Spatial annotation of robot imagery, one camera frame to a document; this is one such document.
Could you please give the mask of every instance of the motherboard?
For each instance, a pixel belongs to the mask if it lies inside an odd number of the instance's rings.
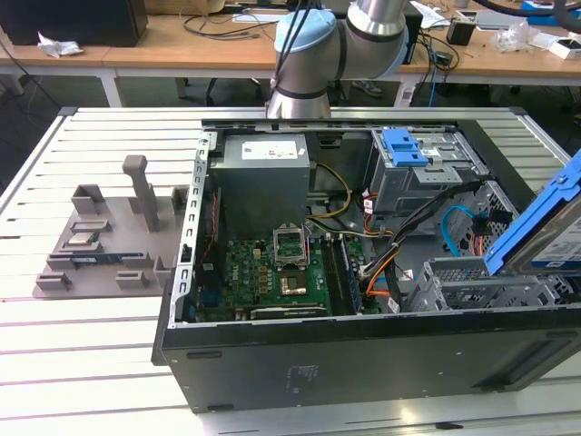
[[[205,322],[333,316],[359,311],[355,272],[365,262],[358,238],[305,237],[303,229],[226,244],[222,285],[202,287]]]

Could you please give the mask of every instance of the power adapter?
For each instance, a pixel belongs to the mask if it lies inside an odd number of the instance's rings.
[[[452,20],[446,34],[446,40],[453,45],[468,45],[475,27],[476,23],[474,22]]]
[[[452,54],[446,52],[435,52],[436,64],[440,66],[449,66],[452,63]]]

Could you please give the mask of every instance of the gray stand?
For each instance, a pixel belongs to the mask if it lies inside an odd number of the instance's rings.
[[[69,219],[47,266],[36,279],[37,298],[162,295],[182,234],[187,188],[155,198],[143,156],[127,156],[134,198],[108,198],[97,185],[80,185]]]

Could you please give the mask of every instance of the wooden desk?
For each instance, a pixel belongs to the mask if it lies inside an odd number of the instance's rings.
[[[55,58],[44,54],[36,45],[15,45],[13,57],[22,66],[103,66],[103,58],[111,47],[107,46],[86,46],[83,47],[84,52],[74,56],[63,56]],[[13,62],[0,49],[0,65],[12,65]]]
[[[227,20],[228,16],[216,16],[214,22]],[[194,29],[203,24],[201,18],[189,23]],[[207,24],[203,32],[220,33],[242,29],[253,23]],[[273,70],[276,62],[274,39],[276,24],[252,29],[258,37],[240,41],[218,41],[187,32],[176,15],[150,16],[147,31],[136,47],[109,50],[103,64],[111,67],[136,68],[206,68]]]
[[[476,3],[470,9],[480,8]],[[445,14],[452,16],[453,10]],[[215,16],[212,21],[223,21]],[[261,29],[251,32],[258,37],[242,41],[217,41],[186,32],[179,16],[150,16],[147,31],[136,47],[84,47],[85,53],[54,59],[35,46],[17,46],[15,56],[31,74],[93,75],[101,79],[111,106],[121,106],[122,98],[116,84],[120,76],[145,77],[207,77],[207,78],[270,78],[275,65],[273,42]],[[191,22],[200,28],[201,19]],[[247,27],[248,23],[226,22],[207,24],[205,32],[224,32]],[[275,25],[264,26],[270,36]],[[559,32],[556,27],[543,29]],[[430,34],[445,39],[446,30],[430,30]],[[531,53],[500,53],[490,39],[494,32],[478,31],[467,47],[457,46],[458,67],[448,76],[451,83],[476,84],[542,84],[581,85],[581,62],[564,61],[540,49]],[[413,89],[428,68],[428,56],[417,46],[412,63],[402,65],[397,74],[385,80],[400,82],[396,106],[409,105]],[[0,74],[20,74],[6,54],[0,54]],[[436,80],[442,80],[441,74]]]

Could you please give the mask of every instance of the metal frame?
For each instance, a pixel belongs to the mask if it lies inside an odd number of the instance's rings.
[[[208,154],[215,148],[216,134],[202,133],[198,140],[198,149],[193,165],[192,184],[183,216],[182,238],[177,254],[177,265],[173,279],[172,299],[169,306],[168,328],[175,329],[175,314],[179,310],[180,299],[191,289],[193,280],[193,263],[198,238],[198,225],[202,214],[203,185],[208,167]]]
[[[81,75],[97,77],[101,80],[107,101],[111,107],[123,107],[123,96],[119,92],[116,79],[118,77],[197,77],[197,78],[231,78],[231,79],[270,79],[272,70],[253,69],[214,69],[214,68],[165,68],[165,67],[115,67],[115,66],[55,66],[34,65],[26,66],[29,74],[37,75]],[[0,65],[0,74],[21,74],[16,65]],[[398,73],[381,77],[382,82],[399,82],[399,89],[393,107],[409,107],[416,86],[422,81],[424,74]],[[438,75],[435,80],[442,82],[443,77]],[[521,84],[547,86],[579,86],[579,77],[551,77],[551,76],[496,76],[450,74],[446,78],[449,84]],[[182,84],[178,84],[178,95],[184,96]]]

